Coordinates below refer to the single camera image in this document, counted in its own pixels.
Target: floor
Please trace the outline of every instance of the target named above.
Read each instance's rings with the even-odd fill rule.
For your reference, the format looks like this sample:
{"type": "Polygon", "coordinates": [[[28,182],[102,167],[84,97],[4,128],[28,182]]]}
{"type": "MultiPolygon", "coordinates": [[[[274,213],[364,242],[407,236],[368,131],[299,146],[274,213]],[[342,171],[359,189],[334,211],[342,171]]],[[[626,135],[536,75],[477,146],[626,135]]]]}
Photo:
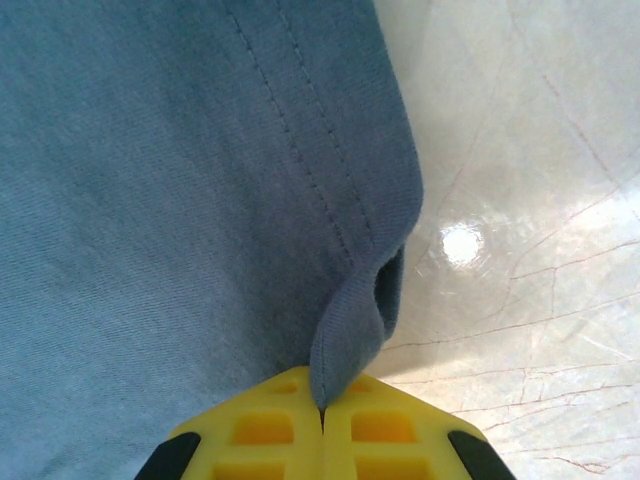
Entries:
{"type": "Polygon", "coordinates": [[[519,480],[640,478],[640,2],[377,8],[426,194],[369,373],[519,480]]]}

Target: stitching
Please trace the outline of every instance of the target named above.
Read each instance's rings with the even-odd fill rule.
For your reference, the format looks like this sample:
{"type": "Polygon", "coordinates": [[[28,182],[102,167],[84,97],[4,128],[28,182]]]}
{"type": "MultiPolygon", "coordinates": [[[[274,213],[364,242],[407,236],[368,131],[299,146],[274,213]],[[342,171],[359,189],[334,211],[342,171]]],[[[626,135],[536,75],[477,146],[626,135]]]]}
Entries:
{"type": "Polygon", "coordinates": [[[318,111],[320,112],[320,117],[322,118],[322,123],[324,124],[324,127],[327,130],[327,134],[329,135],[329,138],[331,139],[331,142],[333,144],[333,149],[335,150],[336,154],[338,155],[338,158],[340,159],[340,164],[344,168],[345,177],[346,177],[347,181],[349,182],[349,184],[351,185],[351,191],[353,192],[353,197],[355,198],[356,203],[360,207],[360,215],[362,216],[362,219],[364,220],[364,224],[365,224],[365,227],[366,227],[366,230],[367,230],[367,234],[369,236],[369,241],[371,242],[371,245],[373,246],[373,233],[372,233],[372,230],[371,230],[371,223],[369,222],[369,218],[367,217],[367,214],[366,214],[366,212],[364,210],[364,206],[362,204],[362,200],[360,199],[360,194],[358,193],[358,189],[356,188],[355,181],[353,180],[353,177],[351,175],[351,172],[349,171],[349,167],[348,167],[347,162],[345,160],[344,154],[342,153],[342,148],[340,147],[340,144],[338,143],[338,139],[335,137],[335,135],[333,133],[333,128],[331,128],[331,125],[329,123],[329,119],[327,118],[326,111],[325,111],[322,103],[320,102],[320,95],[318,95],[318,91],[316,90],[316,88],[313,86],[313,83],[311,82],[311,76],[309,75],[309,72],[307,71],[307,67],[304,64],[304,59],[302,57],[302,53],[300,53],[300,46],[298,45],[297,40],[293,36],[293,31],[291,29],[291,23],[289,22],[289,20],[287,19],[286,15],[284,14],[284,12],[282,10],[282,6],[280,5],[280,1],[279,0],[275,0],[275,3],[276,3],[276,7],[278,8],[278,14],[280,15],[280,18],[282,19],[282,22],[284,23],[284,25],[285,25],[285,27],[287,29],[287,33],[289,34],[289,39],[291,40],[291,43],[293,45],[293,50],[295,51],[296,56],[298,57],[298,63],[300,65],[300,70],[302,70],[302,73],[304,74],[304,77],[305,77],[305,80],[307,82],[307,86],[309,87],[309,90],[311,90],[313,96],[315,97],[315,104],[316,104],[316,107],[318,108],[318,111]]]}
{"type": "Polygon", "coordinates": [[[249,43],[249,40],[247,39],[247,37],[245,36],[244,32],[242,31],[242,27],[240,27],[240,23],[238,22],[238,19],[235,17],[233,12],[231,12],[229,7],[224,2],[223,2],[223,6],[224,6],[224,8],[226,10],[227,16],[231,19],[231,21],[233,22],[233,24],[236,27],[236,33],[240,36],[240,38],[242,39],[243,43],[245,44],[245,47],[247,49],[247,53],[249,53],[249,55],[251,56],[251,59],[253,60],[254,68],[260,74],[260,77],[262,77],[262,81],[264,82],[264,85],[267,88],[267,91],[269,92],[269,102],[271,102],[271,104],[273,104],[273,107],[275,108],[276,112],[278,113],[278,117],[280,117],[280,122],[282,122],[282,127],[284,129],[284,132],[286,133],[286,135],[287,135],[287,137],[289,139],[289,143],[291,145],[291,148],[293,149],[293,152],[295,154],[296,162],[304,167],[305,174],[306,174],[306,176],[307,176],[307,178],[309,180],[309,185],[315,191],[316,195],[318,196],[318,199],[322,203],[322,205],[324,207],[324,212],[327,215],[327,218],[329,219],[329,223],[331,224],[331,227],[332,227],[332,229],[333,229],[333,231],[334,231],[334,233],[335,233],[335,235],[336,235],[336,237],[338,239],[338,242],[340,243],[340,247],[342,248],[343,252],[345,253],[345,255],[347,257],[347,260],[349,261],[349,265],[351,267],[353,267],[353,265],[354,265],[353,264],[353,258],[351,257],[351,253],[349,252],[349,249],[347,248],[347,245],[346,245],[346,243],[344,241],[344,235],[342,234],[342,231],[341,231],[340,227],[338,226],[338,223],[336,222],[333,214],[331,213],[331,210],[329,209],[329,204],[327,203],[326,199],[324,198],[324,195],[322,195],[322,192],[318,188],[318,184],[317,184],[315,178],[313,177],[313,173],[311,172],[311,169],[305,163],[304,158],[302,157],[302,153],[300,152],[300,149],[296,145],[296,142],[295,142],[295,140],[293,138],[293,134],[291,133],[291,129],[289,128],[289,125],[287,124],[287,121],[284,118],[284,113],[282,112],[282,109],[280,108],[280,105],[278,105],[278,102],[276,102],[276,98],[275,98],[275,95],[273,93],[273,89],[271,88],[271,85],[269,85],[269,81],[267,80],[267,76],[265,75],[265,73],[262,70],[262,68],[260,68],[260,64],[258,63],[258,59],[256,58],[256,55],[253,52],[253,49],[251,48],[251,44],[249,43]]]}

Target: yellow plastic object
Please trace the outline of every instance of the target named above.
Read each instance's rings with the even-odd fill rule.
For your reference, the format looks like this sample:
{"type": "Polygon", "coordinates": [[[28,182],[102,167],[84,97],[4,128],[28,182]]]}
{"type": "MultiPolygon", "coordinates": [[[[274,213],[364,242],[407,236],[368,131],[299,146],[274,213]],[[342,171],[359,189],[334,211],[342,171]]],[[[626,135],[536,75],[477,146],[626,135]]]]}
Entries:
{"type": "Polygon", "coordinates": [[[366,375],[320,414],[308,369],[278,375],[176,428],[200,444],[182,480],[471,480],[447,435],[478,429],[366,375]]]}

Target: blue cloth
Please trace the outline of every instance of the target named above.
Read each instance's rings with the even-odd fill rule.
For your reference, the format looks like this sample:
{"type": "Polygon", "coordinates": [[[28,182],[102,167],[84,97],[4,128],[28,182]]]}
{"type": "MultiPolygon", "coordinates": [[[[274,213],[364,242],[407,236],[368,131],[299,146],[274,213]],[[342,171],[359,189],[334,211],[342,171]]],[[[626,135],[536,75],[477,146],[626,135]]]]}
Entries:
{"type": "Polygon", "coordinates": [[[420,173],[367,0],[0,3],[0,478],[133,478],[394,328],[420,173]]]}

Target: marble floor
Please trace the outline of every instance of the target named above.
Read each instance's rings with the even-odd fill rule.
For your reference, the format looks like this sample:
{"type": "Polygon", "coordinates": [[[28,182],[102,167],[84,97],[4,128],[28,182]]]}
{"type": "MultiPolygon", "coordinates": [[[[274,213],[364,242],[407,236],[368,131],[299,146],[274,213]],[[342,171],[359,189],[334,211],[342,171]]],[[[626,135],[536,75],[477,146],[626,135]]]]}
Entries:
{"type": "Polygon", "coordinates": [[[640,2],[376,6],[426,194],[369,373],[520,480],[640,478],[640,2]]]}

